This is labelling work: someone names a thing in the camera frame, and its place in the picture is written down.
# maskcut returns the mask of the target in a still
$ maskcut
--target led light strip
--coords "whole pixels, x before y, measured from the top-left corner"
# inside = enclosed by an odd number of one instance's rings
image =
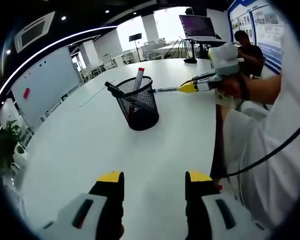
[[[40,51],[38,51],[37,53],[35,53],[34,55],[32,55],[31,57],[28,58],[28,60],[26,60],[24,63],[22,63],[12,74],[11,76],[7,79],[7,81],[3,84],[3,86],[1,87],[0,89],[0,95],[2,94],[3,90],[5,89],[5,87],[8,85],[8,83],[11,81],[11,79],[17,74],[17,72],[20,71],[20,69],[22,69],[28,62],[30,62],[32,59],[34,59],[36,56],[38,56],[39,54],[41,54],[42,52],[44,52],[45,50],[51,48],[52,46],[58,44],[58,43],[61,43],[62,41],[64,40],[67,40],[67,39],[70,39],[70,38],[73,38],[75,36],[78,36],[78,35],[81,35],[81,34],[86,34],[86,33],[90,33],[90,32],[93,32],[93,31],[97,31],[97,30],[102,30],[102,29],[114,29],[116,28],[117,26],[103,26],[103,27],[98,27],[98,28],[93,28],[93,29],[90,29],[90,30],[86,30],[86,31],[81,31],[81,32],[78,32],[78,33],[75,33],[75,34],[72,34],[70,36],[66,36],[58,41],[55,41],[53,43],[51,43],[50,45],[42,48]]]

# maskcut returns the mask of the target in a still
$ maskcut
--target ceiling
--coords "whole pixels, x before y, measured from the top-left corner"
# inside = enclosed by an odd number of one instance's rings
[[[205,7],[224,11],[229,6],[227,0],[19,0],[0,1],[0,88],[8,77],[29,57],[46,47],[47,45],[72,34],[102,26],[119,25],[131,18],[145,16],[160,8],[189,5]],[[48,34],[41,37],[20,53],[16,52],[13,37],[23,27],[34,20],[55,11]],[[77,37],[65,40],[60,44],[49,48],[47,51],[35,57],[24,68],[28,68],[52,51],[77,42],[81,39],[104,35],[110,29],[98,30],[85,33]],[[10,55],[6,55],[7,49],[11,50]],[[17,73],[9,82],[6,90],[1,94],[0,102],[12,83],[22,74],[22,70]]]

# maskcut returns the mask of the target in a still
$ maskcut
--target mesh pen holder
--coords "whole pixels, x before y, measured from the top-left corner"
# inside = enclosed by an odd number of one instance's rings
[[[134,90],[136,78],[130,78],[116,87],[124,94],[114,95],[129,127],[142,131],[153,127],[159,120],[159,113],[152,89],[152,79],[143,76],[140,88]]]

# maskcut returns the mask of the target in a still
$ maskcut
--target potted plant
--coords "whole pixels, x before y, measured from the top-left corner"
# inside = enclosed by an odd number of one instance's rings
[[[14,121],[7,121],[6,127],[0,131],[0,168],[10,169],[14,163],[15,153],[24,154],[20,141],[20,127]]]

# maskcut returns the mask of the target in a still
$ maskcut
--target green plant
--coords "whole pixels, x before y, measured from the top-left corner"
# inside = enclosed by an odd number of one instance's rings
[[[15,122],[7,121],[5,129],[0,131],[0,168],[3,169],[9,169],[14,162],[15,147],[20,141],[20,127]]]

